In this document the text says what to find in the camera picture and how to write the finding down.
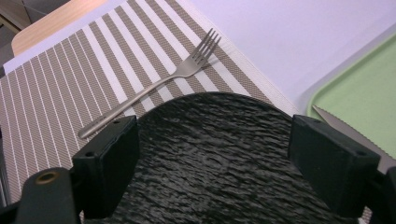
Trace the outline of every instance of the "gray and white striped placemat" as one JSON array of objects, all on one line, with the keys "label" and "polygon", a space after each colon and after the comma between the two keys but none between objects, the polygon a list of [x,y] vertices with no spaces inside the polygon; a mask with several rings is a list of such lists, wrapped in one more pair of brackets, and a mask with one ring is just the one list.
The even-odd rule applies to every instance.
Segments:
[{"label": "gray and white striped placemat", "polygon": [[[2,78],[0,122],[11,200],[20,198],[23,182],[37,171],[71,168],[71,157],[89,141],[79,139],[78,130],[174,72],[211,27],[187,2],[127,1]],[[122,116],[140,117],[163,102],[203,91],[237,92],[296,113],[226,36],[209,62]]]}]

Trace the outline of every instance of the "green tray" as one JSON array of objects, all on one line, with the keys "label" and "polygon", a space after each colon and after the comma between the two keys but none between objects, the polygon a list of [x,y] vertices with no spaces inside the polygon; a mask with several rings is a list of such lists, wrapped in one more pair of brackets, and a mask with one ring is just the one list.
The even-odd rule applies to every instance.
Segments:
[{"label": "green tray", "polygon": [[334,114],[396,158],[396,35],[323,86],[308,104]]}]

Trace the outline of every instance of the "fork handle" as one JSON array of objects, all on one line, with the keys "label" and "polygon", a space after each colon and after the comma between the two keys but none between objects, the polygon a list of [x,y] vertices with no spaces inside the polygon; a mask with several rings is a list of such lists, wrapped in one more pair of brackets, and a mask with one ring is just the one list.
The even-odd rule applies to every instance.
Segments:
[{"label": "fork handle", "polygon": [[138,101],[140,98],[145,96],[147,93],[150,91],[154,90],[164,82],[173,79],[177,76],[171,75],[169,77],[162,78],[144,90],[140,91],[138,94],[136,94],[133,98],[127,99],[121,104],[117,105],[116,107],[112,108],[111,110],[107,111],[105,114],[101,115],[97,119],[91,121],[89,124],[85,125],[82,129],[78,131],[78,137],[81,139],[89,137],[91,134],[95,133],[96,131],[99,131],[103,126],[105,126],[107,123],[109,123],[111,120],[113,120],[118,114],[122,113],[122,111],[126,110],[129,106],[133,105],[136,101]]}]

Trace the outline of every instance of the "silver fork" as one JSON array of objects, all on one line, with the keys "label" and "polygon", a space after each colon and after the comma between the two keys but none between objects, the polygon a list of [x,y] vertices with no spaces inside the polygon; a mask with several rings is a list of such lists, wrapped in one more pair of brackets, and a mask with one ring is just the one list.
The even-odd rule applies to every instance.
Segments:
[{"label": "silver fork", "polygon": [[184,60],[176,68],[176,71],[172,75],[165,77],[157,82],[154,82],[149,87],[136,94],[133,98],[122,102],[118,106],[107,111],[99,118],[93,120],[92,122],[90,122],[89,124],[87,124],[85,127],[83,127],[78,131],[78,137],[83,139],[95,133],[100,128],[105,126],[107,123],[109,123],[111,120],[113,120],[118,114],[122,113],[122,111],[129,108],[140,98],[148,94],[150,91],[156,89],[164,82],[171,80],[175,77],[190,77],[194,75],[202,68],[202,66],[206,64],[208,58],[213,53],[220,40],[221,37],[218,38],[218,35],[215,35],[213,29],[210,29],[210,31],[206,34],[206,36],[197,46],[197,48],[192,52],[192,54],[189,57],[187,57],[186,60]]}]

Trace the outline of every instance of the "black plate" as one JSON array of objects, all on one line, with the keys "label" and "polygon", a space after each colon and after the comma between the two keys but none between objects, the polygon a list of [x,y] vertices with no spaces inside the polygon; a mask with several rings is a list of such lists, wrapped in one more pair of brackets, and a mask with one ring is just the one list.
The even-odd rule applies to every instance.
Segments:
[{"label": "black plate", "polygon": [[287,158],[291,118],[198,93],[139,119],[141,159],[112,218],[87,223],[356,223],[330,212]]}]

